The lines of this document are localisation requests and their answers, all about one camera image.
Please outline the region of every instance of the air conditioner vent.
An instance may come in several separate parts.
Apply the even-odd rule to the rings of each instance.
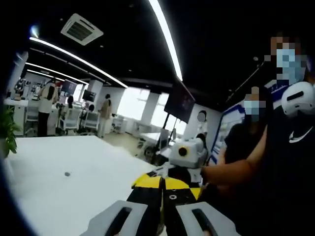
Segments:
[[[70,17],[61,33],[81,45],[87,45],[103,35],[102,31],[76,13]]]

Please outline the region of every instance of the monitor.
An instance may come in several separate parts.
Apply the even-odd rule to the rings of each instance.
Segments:
[[[63,87],[62,87],[61,91],[73,95],[76,87],[77,87],[76,83],[71,82],[69,80],[65,80],[63,83]]]
[[[186,86],[179,80],[173,85],[165,104],[164,111],[188,123],[195,99]]]
[[[82,99],[86,101],[94,102],[95,95],[96,95],[95,92],[85,90]]]

